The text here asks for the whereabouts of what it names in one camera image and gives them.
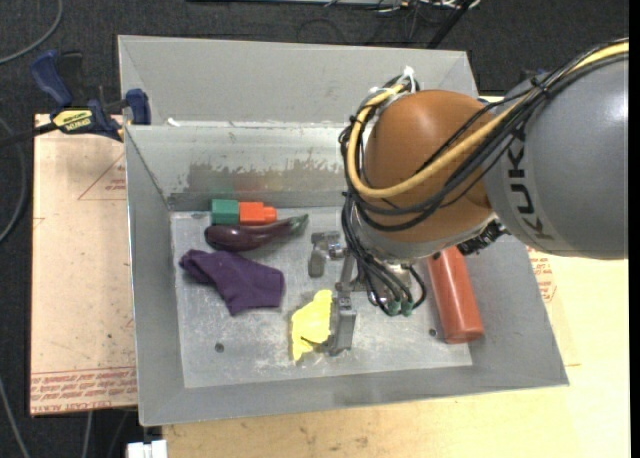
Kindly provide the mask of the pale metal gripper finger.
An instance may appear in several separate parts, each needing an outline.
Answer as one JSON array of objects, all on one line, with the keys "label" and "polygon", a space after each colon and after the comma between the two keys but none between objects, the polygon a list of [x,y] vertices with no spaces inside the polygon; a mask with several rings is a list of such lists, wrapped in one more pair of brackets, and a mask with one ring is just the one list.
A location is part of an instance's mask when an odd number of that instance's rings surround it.
[{"label": "pale metal gripper finger", "polygon": [[328,344],[330,355],[339,355],[350,350],[353,344],[357,311],[350,296],[337,295],[331,313],[331,334]]},{"label": "pale metal gripper finger", "polygon": [[346,248],[341,243],[339,231],[312,233],[311,244],[312,251],[308,261],[310,277],[321,277],[328,260],[341,260],[346,256]]}]

